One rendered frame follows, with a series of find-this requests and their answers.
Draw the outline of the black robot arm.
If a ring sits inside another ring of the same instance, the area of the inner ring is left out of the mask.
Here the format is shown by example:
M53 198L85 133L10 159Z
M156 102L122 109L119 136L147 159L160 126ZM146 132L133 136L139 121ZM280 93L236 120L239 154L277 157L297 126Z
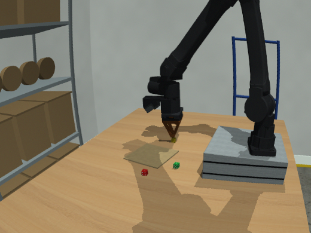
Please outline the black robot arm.
M147 113L157 109L171 114L170 100L180 96L179 82L191 58L200 47L221 16L239 1L245 25L250 67L249 98L245 102L246 116L254 123L248 137L250 154L275 157L275 100L270 94L266 44L260 12L260 0L209 0L179 45L160 66L160 77L150 77L148 91L161 96L145 96L143 108ZM173 78L171 78L173 77ZM168 97L165 99L164 97Z

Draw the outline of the green die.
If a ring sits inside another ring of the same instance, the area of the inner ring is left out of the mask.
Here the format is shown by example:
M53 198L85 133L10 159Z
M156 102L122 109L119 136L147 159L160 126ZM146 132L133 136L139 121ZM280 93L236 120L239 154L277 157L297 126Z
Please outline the green die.
M180 167L180 163L175 162L175 163L173 164L173 167L178 169L178 168Z

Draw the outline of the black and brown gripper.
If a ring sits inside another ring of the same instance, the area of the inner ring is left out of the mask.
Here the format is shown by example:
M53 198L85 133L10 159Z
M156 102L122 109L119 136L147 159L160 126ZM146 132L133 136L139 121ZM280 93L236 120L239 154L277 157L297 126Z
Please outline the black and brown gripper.
M175 137L180 122L183 117L183 107L180 108L180 96L175 100L169 99L171 104L171 114L161 114L162 123L166 127L170 137ZM173 130L171 124L176 124L175 130Z

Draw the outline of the red die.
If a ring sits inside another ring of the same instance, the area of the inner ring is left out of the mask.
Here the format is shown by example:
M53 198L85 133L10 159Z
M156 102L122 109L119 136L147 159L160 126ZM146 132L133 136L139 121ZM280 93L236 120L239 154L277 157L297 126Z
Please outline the red die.
M143 169L143 170L141 171L141 173L142 173L142 176L147 176L148 170L147 170L147 169Z

